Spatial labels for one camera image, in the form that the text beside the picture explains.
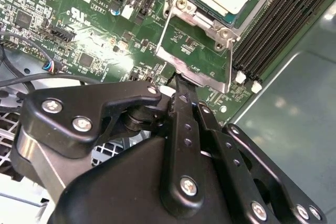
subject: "metal plate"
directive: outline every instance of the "metal plate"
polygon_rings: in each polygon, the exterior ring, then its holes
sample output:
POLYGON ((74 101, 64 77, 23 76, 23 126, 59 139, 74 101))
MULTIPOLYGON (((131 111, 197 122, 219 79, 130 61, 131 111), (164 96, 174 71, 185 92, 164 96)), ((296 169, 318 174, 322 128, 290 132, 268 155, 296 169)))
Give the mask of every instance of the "metal plate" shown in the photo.
POLYGON ((233 118, 328 223, 336 222, 335 37, 336 2, 266 81, 269 87, 233 118))

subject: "motherboard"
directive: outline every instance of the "motherboard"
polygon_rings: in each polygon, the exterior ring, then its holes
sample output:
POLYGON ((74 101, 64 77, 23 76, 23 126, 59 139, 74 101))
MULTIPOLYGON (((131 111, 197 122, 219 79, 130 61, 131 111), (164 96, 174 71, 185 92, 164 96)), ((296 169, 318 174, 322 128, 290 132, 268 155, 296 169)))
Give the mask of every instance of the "motherboard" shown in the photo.
MULTIPOLYGON (((332 1, 0 0, 0 26, 41 46, 58 71, 101 82, 167 84, 176 66, 158 57, 160 44, 198 77, 230 78, 225 92, 197 90, 224 125, 332 1)), ((1 43, 45 60, 18 38, 1 43)))

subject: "black mechanical arm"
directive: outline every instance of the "black mechanical arm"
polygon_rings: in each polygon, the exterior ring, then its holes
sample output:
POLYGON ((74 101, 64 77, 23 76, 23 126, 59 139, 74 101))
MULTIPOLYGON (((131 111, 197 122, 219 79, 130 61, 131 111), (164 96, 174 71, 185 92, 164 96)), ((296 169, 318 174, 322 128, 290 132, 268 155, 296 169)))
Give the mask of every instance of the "black mechanical arm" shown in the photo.
POLYGON ((49 224, 327 223, 321 209, 237 126, 221 129, 195 87, 148 82, 38 90, 11 159, 57 204, 49 224), (151 138, 97 167, 97 144, 151 138))

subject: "silver screw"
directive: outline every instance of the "silver screw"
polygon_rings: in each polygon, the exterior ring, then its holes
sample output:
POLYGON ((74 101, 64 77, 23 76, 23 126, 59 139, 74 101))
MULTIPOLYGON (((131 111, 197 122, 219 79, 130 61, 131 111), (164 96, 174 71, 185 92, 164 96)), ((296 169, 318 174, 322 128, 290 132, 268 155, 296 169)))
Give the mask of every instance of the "silver screw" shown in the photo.
POLYGON ((62 104, 55 100, 46 100, 42 103, 42 109, 48 113, 56 114, 62 110, 62 104))
POLYGON ((309 215, 307 213, 307 211, 304 209, 303 206, 301 205, 296 205, 296 209, 298 210, 300 216, 305 219, 305 220, 309 220, 309 215))
POLYGON ((317 212, 317 210, 313 207, 309 207, 309 210, 311 211, 311 213, 318 219, 321 220, 321 216, 319 214, 319 212, 317 212))
POLYGON ((177 0, 176 1, 176 7, 180 10, 187 7, 187 1, 186 0, 177 0))
POLYGON ((226 31, 226 30, 221 31, 221 32, 220 32, 220 35, 221 35, 222 38, 225 39, 225 38, 227 37, 227 31, 226 31))
POLYGON ((86 118, 75 118, 72 122, 77 131, 87 132, 92 128, 91 122, 86 118))
POLYGON ((207 107, 203 106, 202 109, 205 113, 210 113, 210 110, 207 107))
POLYGON ((197 187, 195 181, 191 178, 183 177, 180 181, 182 191, 189 196, 195 196, 197 193, 197 187))
POLYGON ((261 204, 259 204, 256 201, 253 201, 251 204, 252 210, 254 214, 262 221, 265 221, 267 219, 267 214, 264 208, 262 207, 261 204))
POLYGON ((225 113, 225 112, 227 111, 227 107, 226 107, 226 106, 221 106, 221 107, 219 108, 219 111, 220 111, 221 113, 225 113))
POLYGON ((232 126, 231 129, 234 133, 239 134, 239 130, 236 127, 232 126))
POLYGON ((157 91, 154 87, 148 87, 148 91, 151 92, 152 94, 157 94, 157 91))

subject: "wire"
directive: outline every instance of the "wire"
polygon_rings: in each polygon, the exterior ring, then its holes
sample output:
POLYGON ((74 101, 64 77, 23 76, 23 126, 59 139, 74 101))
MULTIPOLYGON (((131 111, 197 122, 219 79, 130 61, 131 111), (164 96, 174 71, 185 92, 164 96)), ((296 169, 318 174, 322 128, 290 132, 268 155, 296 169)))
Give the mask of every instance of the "wire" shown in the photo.
POLYGON ((41 47, 39 47, 35 42, 33 42, 32 40, 26 38, 26 37, 23 37, 19 34, 14 34, 14 33, 9 33, 9 32, 6 32, 6 31, 0 31, 0 36, 11 36, 11 37, 14 37, 14 38, 18 38, 20 40, 23 40, 25 42, 27 42, 28 44, 30 44, 31 46, 35 47, 36 49, 38 49, 41 54, 50 62, 53 62, 54 60, 52 59, 52 57, 50 57, 41 47))
POLYGON ((0 106, 0 113, 20 113, 21 107, 0 106))
MULTIPOLYGON (((24 77, 25 75, 21 73, 14 65, 10 62, 8 59, 4 47, 1 45, 1 53, 2 53, 2 60, 4 65, 7 67, 7 69, 15 76, 18 78, 24 77)), ((28 82, 23 82, 23 86, 28 90, 28 92, 33 92, 35 90, 34 85, 28 81, 28 82)))
POLYGON ((43 67, 42 69, 43 70, 48 70, 50 67, 51 67, 51 61, 49 62, 49 64, 47 66, 43 67))
POLYGON ((52 75, 49 73, 37 73, 37 74, 31 74, 30 76, 24 76, 21 78, 15 78, 15 79, 10 79, 10 80, 5 80, 5 81, 0 81, 0 88, 2 87, 7 87, 11 85, 15 85, 18 83, 22 82, 27 82, 27 81, 35 81, 35 80, 40 80, 40 79, 72 79, 72 80, 78 80, 78 81, 83 81, 87 84, 99 84, 101 83, 100 81, 91 79, 89 77, 85 76, 74 76, 72 74, 67 74, 67 73, 59 73, 57 75, 52 75))

